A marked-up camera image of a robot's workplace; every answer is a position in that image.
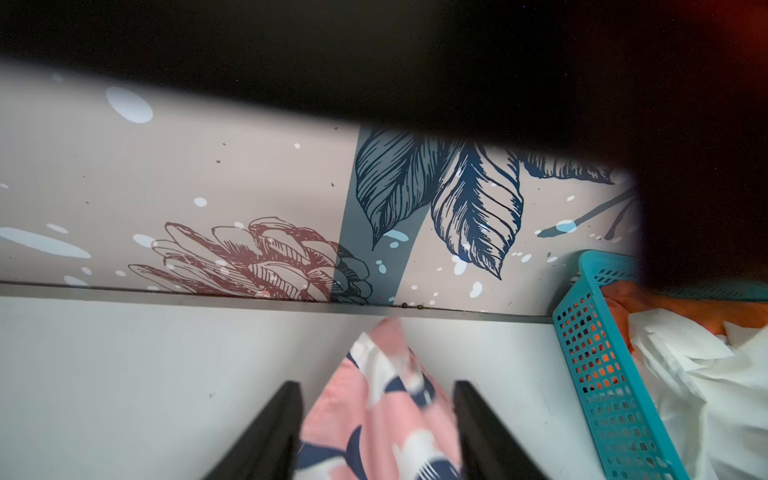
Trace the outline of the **white shorts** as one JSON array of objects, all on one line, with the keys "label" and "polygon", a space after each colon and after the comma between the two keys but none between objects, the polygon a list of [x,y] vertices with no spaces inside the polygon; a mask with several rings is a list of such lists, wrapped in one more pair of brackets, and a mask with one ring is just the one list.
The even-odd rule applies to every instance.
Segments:
[{"label": "white shorts", "polygon": [[767,330],[714,334],[668,310],[630,315],[632,357],[692,479],[767,476]]}]

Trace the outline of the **orange shorts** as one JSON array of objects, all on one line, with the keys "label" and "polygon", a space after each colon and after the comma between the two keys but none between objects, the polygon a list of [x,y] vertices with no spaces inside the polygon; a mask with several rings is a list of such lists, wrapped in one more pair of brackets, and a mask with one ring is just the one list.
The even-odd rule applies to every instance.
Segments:
[{"label": "orange shorts", "polygon": [[650,293],[630,281],[602,286],[601,292],[630,352],[633,352],[633,347],[630,343],[629,315],[648,310],[669,310],[715,335],[726,334],[726,322],[757,329],[767,325],[766,303],[672,298]]}]

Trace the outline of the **pink patterned shorts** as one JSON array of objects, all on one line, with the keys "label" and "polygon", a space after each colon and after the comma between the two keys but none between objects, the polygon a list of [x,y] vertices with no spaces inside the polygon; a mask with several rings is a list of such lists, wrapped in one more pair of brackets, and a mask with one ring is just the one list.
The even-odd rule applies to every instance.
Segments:
[{"label": "pink patterned shorts", "polygon": [[362,333],[305,417],[297,479],[459,479],[454,406],[400,319]]}]

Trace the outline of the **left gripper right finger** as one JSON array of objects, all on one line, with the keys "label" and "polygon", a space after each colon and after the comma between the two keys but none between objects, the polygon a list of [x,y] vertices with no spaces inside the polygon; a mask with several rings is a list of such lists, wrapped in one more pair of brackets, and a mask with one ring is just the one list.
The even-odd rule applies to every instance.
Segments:
[{"label": "left gripper right finger", "polygon": [[469,381],[455,382],[453,403],[464,479],[547,478]]}]

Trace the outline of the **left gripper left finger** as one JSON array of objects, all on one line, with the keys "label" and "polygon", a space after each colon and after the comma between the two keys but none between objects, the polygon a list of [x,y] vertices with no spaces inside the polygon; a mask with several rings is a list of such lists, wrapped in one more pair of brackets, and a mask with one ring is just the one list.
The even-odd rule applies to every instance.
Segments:
[{"label": "left gripper left finger", "polygon": [[292,479],[302,420],[300,384],[286,381],[204,479]]}]

